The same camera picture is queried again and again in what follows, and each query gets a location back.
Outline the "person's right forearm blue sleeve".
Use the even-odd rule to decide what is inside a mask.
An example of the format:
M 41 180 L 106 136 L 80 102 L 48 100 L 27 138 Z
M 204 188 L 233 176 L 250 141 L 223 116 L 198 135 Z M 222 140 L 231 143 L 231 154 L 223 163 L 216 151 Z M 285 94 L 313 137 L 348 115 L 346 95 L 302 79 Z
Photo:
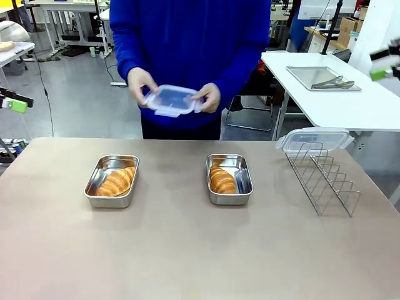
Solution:
M 117 59 L 117 71 L 125 80 L 128 73 L 134 68 L 145 69 L 143 45 L 137 36 L 114 36 L 114 50 Z

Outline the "metal tongs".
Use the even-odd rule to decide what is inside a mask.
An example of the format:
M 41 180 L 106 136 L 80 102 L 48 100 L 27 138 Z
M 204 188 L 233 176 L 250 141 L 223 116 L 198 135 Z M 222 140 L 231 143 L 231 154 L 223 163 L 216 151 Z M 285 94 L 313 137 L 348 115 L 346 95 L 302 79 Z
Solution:
M 311 85 L 311 89 L 349 89 L 354 86 L 354 81 L 343 81 L 343 76 L 337 76 L 328 81 Z

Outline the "large cardboard box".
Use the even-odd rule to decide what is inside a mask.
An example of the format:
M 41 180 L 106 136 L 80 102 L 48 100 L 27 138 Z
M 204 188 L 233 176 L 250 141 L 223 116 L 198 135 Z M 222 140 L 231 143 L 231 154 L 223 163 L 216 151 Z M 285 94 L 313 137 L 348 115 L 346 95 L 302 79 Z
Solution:
M 359 33 L 363 26 L 363 20 L 354 19 L 353 17 L 343 17 L 341 19 L 339 31 L 350 34 L 351 32 Z

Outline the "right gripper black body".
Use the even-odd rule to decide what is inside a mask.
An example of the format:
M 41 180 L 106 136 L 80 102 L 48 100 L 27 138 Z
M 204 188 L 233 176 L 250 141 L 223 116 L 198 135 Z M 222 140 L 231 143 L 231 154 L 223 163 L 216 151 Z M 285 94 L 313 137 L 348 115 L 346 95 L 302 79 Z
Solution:
M 391 66 L 391 71 L 392 71 L 392 75 L 395 78 L 400 78 L 400 44 L 399 43 L 391 44 L 390 46 L 388 46 L 388 49 L 389 49 L 390 55 L 399 57 L 399 62 L 397 64 Z

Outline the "group of drink cans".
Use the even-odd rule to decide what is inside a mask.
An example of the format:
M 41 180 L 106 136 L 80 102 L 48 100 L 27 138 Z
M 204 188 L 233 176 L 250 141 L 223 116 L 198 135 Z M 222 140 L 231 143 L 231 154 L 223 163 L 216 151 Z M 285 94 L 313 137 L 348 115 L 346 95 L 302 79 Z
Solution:
M 0 139 L 0 164 L 12 163 L 28 145 L 25 139 Z

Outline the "person's left forearm blue sleeve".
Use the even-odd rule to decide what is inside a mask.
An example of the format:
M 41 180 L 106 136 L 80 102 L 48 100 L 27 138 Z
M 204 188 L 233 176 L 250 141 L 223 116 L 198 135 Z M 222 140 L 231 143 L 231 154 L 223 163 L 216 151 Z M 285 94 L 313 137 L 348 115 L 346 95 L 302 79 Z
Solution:
M 241 88 L 257 68 L 262 52 L 239 52 L 232 62 L 214 81 L 221 94 L 221 103 L 225 106 Z

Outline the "person's right hand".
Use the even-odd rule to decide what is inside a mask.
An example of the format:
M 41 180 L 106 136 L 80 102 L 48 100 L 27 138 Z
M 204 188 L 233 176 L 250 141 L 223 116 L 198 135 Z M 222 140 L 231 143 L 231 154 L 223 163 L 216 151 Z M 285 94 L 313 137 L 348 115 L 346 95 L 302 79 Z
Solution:
M 143 87 L 149 88 L 150 91 L 158 92 L 158 85 L 152 76 L 140 67 L 132 68 L 127 75 L 127 86 L 131 96 L 136 100 L 137 104 L 146 108 L 147 104 L 144 100 Z

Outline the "rectangular steel container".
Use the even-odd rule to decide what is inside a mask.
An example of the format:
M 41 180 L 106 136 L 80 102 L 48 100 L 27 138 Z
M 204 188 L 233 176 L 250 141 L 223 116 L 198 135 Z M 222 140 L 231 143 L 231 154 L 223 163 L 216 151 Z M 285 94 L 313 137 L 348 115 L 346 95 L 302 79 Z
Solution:
M 210 187 L 210 168 L 216 166 L 227 171 L 235 179 L 234 194 L 218 194 Z M 238 154 L 210 154 L 206 158 L 207 186 L 210 202 L 218 206 L 245 206 L 253 193 L 253 182 L 245 158 Z
M 136 172 L 130 190 L 116 197 L 95 196 L 96 190 L 106 178 L 118 169 L 135 167 Z M 90 205 L 98 209 L 123 209 L 127 208 L 133 198 L 135 180 L 138 176 L 139 158 L 132 155 L 110 154 L 100 157 L 97 161 L 84 189 L 84 195 L 88 198 Z

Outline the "person's left hand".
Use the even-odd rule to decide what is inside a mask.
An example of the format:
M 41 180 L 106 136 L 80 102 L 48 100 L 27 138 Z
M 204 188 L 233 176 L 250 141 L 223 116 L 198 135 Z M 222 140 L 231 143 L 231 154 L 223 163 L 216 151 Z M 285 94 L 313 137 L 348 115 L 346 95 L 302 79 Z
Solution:
M 195 95 L 192 96 L 195 101 L 204 99 L 199 110 L 204 113 L 215 113 L 218 110 L 221 100 L 219 88 L 214 83 L 204 85 Z

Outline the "golden croissant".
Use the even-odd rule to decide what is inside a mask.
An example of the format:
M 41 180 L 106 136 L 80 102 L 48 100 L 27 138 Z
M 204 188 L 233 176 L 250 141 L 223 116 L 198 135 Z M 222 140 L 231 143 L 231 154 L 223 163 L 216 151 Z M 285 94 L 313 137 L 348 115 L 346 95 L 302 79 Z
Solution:
M 234 194 L 236 192 L 234 177 L 220 167 L 211 167 L 209 178 L 213 192 L 218 194 Z
M 130 190 L 133 183 L 135 167 L 126 167 L 113 171 L 96 190 L 95 196 L 116 197 Z

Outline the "black metal chair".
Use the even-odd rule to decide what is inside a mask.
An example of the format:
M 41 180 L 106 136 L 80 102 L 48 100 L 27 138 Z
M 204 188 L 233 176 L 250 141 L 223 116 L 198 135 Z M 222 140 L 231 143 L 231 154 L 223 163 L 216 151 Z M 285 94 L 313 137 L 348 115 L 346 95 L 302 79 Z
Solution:
M 278 91 L 276 83 L 258 89 L 246 88 L 231 101 L 224 124 L 232 128 L 271 133 L 274 128 Z

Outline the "person's body blue hoodie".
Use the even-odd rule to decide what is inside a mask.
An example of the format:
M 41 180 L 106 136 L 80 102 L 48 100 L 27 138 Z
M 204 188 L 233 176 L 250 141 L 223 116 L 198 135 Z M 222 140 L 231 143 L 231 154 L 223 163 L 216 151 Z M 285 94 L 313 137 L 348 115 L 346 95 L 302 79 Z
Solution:
M 141 40 L 144 70 L 158 88 L 169 84 L 198 92 L 214 83 L 237 53 L 264 52 L 270 13 L 271 0 L 111 0 L 109 19 L 113 40 L 117 35 Z M 138 105 L 142 136 L 218 140 L 222 113 L 230 102 L 223 106 L 220 100 L 211 114 L 179 117 L 158 116 Z

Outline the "clear plastic clip lid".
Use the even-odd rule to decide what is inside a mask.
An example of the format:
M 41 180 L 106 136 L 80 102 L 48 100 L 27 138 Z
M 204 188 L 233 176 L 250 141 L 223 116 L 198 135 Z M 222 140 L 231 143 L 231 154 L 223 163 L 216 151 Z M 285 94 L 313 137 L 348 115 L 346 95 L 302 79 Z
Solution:
M 339 127 L 305 127 L 290 131 L 276 142 L 291 158 L 327 155 L 337 149 L 345 149 L 354 138 L 349 131 Z
M 205 99 L 194 99 L 197 93 L 193 89 L 164 84 L 159 86 L 157 92 L 149 91 L 144 97 L 144 103 L 155 115 L 177 118 L 201 112 Z

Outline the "clear plastic dome cover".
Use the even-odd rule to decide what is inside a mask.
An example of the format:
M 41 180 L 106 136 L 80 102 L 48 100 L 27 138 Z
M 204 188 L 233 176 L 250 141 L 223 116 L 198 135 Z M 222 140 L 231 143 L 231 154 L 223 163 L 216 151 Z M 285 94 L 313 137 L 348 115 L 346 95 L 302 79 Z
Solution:
M 1 42 L 31 42 L 29 33 L 18 23 L 5 20 L 0 22 Z

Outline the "metal baking tray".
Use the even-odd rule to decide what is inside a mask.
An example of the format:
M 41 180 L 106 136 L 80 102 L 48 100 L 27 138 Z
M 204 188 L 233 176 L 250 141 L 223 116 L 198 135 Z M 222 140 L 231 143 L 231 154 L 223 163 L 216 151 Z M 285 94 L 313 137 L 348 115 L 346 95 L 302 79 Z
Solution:
M 311 89 L 312 84 L 328 81 L 337 76 L 343 76 L 327 66 L 318 67 L 296 67 L 288 66 L 287 71 L 292 74 L 309 91 L 354 91 L 362 89 L 354 82 L 354 86 L 349 89 Z

